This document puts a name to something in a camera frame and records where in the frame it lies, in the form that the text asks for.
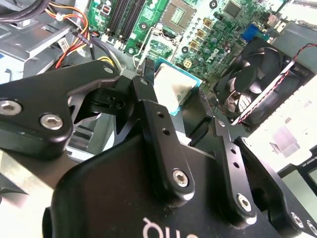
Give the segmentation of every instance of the wire bundle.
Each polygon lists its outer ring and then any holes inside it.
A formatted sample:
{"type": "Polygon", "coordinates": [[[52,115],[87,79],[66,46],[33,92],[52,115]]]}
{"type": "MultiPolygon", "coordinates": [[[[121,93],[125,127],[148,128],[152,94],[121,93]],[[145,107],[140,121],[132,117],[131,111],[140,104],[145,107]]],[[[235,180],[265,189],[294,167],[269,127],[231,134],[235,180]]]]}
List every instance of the wire bundle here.
{"type": "Polygon", "coordinates": [[[20,22],[28,20],[32,17],[35,17],[41,14],[49,5],[51,0],[36,0],[26,9],[21,11],[0,15],[0,22],[20,22]]]}
{"type": "MultiPolygon", "coordinates": [[[[296,61],[298,55],[300,54],[300,52],[302,52],[305,48],[309,48],[309,47],[317,47],[317,44],[313,44],[313,43],[308,43],[306,44],[305,46],[303,46],[297,53],[296,55],[293,57],[293,60],[296,61]]],[[[286,76],[289,74],[290,72],[290,69],[288,71],[286,71],[284,73],[284,75],[276,82],[276,84],[264,95],[264,97],[262,97],[257,104],[255,104],[249,111],[248,113],[246,113],[240,120],[239,120],[239,123],[241,123],[242,121],[244,121],[253,111],[255,108],[257,108],[263,101],[265,98],[268,97],[268,95],[273,92],[277,87],[278,85],[280,85],[283,80],[286,78],[286,76]]]]}
{"type": "MultiPolygon", "coordinates": [[[[55,2],[50,2],[50,6],[48,7],[48,9],[45,9],[46,13],[48,15],[50,15],[53,18],[61,18],[62,20],[66,20],[68,22],[71,22],[72,25],[75,25],[79,30],[80,30],[80,35],[87,39],[87,41],[89,41],[90,39],[90,34],[89,34],[89,22],[88,19],[86,17],[86,15],[80,11],[79,9],[72,7],[72,6],[66,6],[66,5],[62,5],[59,3],[55,3],[55,2]],[[80,15],[77,14],[67,14],[67,15],[60,15],[58,12],[55,11],[54,7],[57,8],[64,8],[64,9],[71,9],[76,11],[77,13],[79,13],[80,15]],[[82,29],[80,26],[78,26],[71,18],[72,17],[76,17],[79,18],[84,25],[84,28],[82,29]]],[[[59,60],[56,63],[55,68],[59,68],[61,63],[63,62],[63,60],[65,59],[65,57],[77,50],[80,50],[82,48],[84,48],[85,46],[87,46],[87,44],[80,39],[80,36],[78,36],[74,42],[71,44],[71,46],[68,48],[67,51],[64,52],[64,54],[59,58],[59,60]]]]}

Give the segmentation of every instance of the black ram slot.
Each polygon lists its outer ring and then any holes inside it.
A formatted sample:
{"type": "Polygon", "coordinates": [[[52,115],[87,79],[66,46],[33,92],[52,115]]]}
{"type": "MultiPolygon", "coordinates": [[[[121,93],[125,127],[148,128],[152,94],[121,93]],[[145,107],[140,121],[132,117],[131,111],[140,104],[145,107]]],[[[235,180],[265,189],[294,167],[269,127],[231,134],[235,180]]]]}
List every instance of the black ram slot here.
{"type": "Polygon", "coordinates": [[[130,15],[130,18],[128,19],[127,23],[125,25],[125,27],[123,28],[123,30],[121,31],[121,35],[122,35],[122,38],[123,40],[127,41],[133,28],[134,28],[134,25],[136,23],[136,21],[138,20],[138,17],[139,17],[139,14],[143,8],[143,5],[145,3],[145,0],[138,0],[135,4],[135,7],[133,9],[133,11],[131,11],[131,15],[130,15]]]}
{"type": "Polygon", "coordinates": [[[128,13],[128,17],[127,17],[127,21],[126,24],[123,26],[123,28],[121,29],[120,35],[123,36],[124,32],[128,29],[128,27],[130,27],[131,25],[131,20],[133,18],[133,15],[135,14],[135,10],[137,8],[138,2],[140,0],[135,0],[135,2],[132,4],[130,11],[128,13]]]}
{"type": "Polygon", "coordinates": [[[114,13],[112,15],[111,21],[108,25],[111,34],[114,34],[117,30],[117,27],[124,15],[126,6],[128,5],[129,0],[118,0],[114,13]]]}

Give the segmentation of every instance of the computer fan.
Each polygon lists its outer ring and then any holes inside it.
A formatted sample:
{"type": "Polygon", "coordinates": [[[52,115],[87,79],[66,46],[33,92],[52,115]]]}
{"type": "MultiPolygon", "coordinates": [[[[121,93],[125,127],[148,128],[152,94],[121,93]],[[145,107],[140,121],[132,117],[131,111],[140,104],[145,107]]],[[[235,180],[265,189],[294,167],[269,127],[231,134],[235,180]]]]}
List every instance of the computer fan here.
{"type": "MultiPolygon", "coordinates": [[[[229,120],[238,118],[291,60],[291,57],[260,38],[250,42],[213,88],[229,120]]],[[[244,125],[249,129],[256,129],[313,76],[309,69],[294,63],[282,83],[243,120],[244,125]]]]}

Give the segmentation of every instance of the yellow wire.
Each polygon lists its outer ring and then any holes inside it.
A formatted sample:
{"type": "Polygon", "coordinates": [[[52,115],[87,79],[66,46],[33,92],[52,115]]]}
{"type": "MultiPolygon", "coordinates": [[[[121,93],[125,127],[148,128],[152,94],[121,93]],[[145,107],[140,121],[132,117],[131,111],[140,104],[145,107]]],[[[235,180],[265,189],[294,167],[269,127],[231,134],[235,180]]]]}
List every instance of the yellow wire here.
{"type": "Polygon", "coordinates": [[[97,60],[103,60],[103,59],[107,59],[107,60],[111,60],[108,56],[101,56],[99,59],[97,60]]]}
{"type": "Polygon", "coordinates": [[[114,67],[113,63],[112,63],[111,61],[107,60],[107,59],[103,59],[103,60],[101,60],[101,61],[103,61],[103,62],[108,62],[112,67],[114,67]]]}
{"type": "Polygon", "coordinates": [[[110,63],[112,65],[112,67],[114,67],[113,61],[107,56],[100,57],[98,60],[108,62],[108,63],[110,63]]]}
{"type": "Polygon", "coordinates": [[[85,22],[85,28],[83,29],[81,34],[84,33],[87,30],[87,28],[88,28],[88,19],[87,19],[86,15],[81,10],[79,10],[79,9],[77,9],[75,7],[72,7],[72,6],[59,6],[59,5],[54,4],[53,2],[50,2],[50,5],[55,6],[55,7],[59,7],[59,8],[67,8],[67,9],[72,9],[74,11],[78,11],[83,16],[83,18],[86,21],[85,22]]]}
{"type": "MultiPolygon", "coordinates": [[[[87,19],[86,15],[85,15],[81,10],[79,10],[79,9],[77,9],[77,8],[75,8],[75,7],[72,7],[72,6],[59,6],[59,5],[54,4],[53,2],[50,2],[50,5],[55,6],[55,7],[59,7],[59,8],[67,8],[67,9],[72,9],[72,10],[74,10],[74,11],[78,11],[78,12],[83,16],[83,18],[84,18],[85,21],[86,21],[86,22],[84,22],[85,28],[82,30],[82,32],[81,32],[80,34],[82,35],[82,34],[87,30],[87,28],[88,28],[88,19],[87,19]]],[[[70,47],[73,47],[78,41],[79,41],[79,37],[77,37],[77,38],[75,39],[75,41],[73,42],[73,44],[72,44],[70,47]]],[[[77,48],[77,49],[71,51],[70,53],[72,53],[72,52],[74,52],[74,51],[77,51],[77,50],[80,50],[80,49],[84,48],[86,45],[87,45],[87,44],[84,44],[84,45],[82,45],[81,47],[79,47],[79,48],[77,48]]]]}

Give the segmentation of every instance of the red wire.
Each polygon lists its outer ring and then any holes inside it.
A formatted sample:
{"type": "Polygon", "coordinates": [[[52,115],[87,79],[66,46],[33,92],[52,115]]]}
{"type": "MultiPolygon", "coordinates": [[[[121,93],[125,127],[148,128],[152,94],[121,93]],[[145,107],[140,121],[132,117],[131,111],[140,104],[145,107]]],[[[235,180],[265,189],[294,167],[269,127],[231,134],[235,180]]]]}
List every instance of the red wire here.
{"type": "MultiPolygon", "coordinates": [[[[309,43],[309,44],[303,46],[303,47],[296,53],[296,55],[293,57],[293,60],[296,61],[296,59],[297,59],[298,55],[300,54],[300,52],[302,52],[304,49],[309,48],[309,47],[317,47],[317,44],[309,43]]],[[[239,123],[241,123],[242,121],[244,121],[244,120],[254,111],[254,109],[257,108],[258,105],[261,104],[261,103],[264,101],[264,99],[267,98],[267,96],[268,96],[271,92],[273,92],[273,91],[278,87],[278,85],[281,84],[281,82],[283,82],[283,80],[284,80],[284,79],[286,78],[286,76],[289,74],[289,71],[290,71],[290,69],[289,69],[288,71],[286,71],[285,74],[276,82],[276,84],[264,95],[264,97],[262,97],[262,98],[258,101],[258,103],[255,104],[255,105],[253,106],[253,108],[252,108],[251,110],[249,110],[248,113],[246,113],[246,114],[239,120],[239,123]]]]}
{"type": "MultiPolygon", "coordinates": [[[[84,37],[87,38],[88,36],[88,31],[85,32],[84,37]]],[[[58,62],[56,63],[55,68],[59,68],[61,63],[63,62],[63,60],[65,59],[65,57],[67,56],[67,54],[79,47],[81,47],[84,44],[84,42],[80,41],[79,43],[77,43],[76,45],[74,45],[73,47],[70,47],[67,51],[65,51],[65,53],[60,57],[60,59],[58,60],[58,62]]]]}

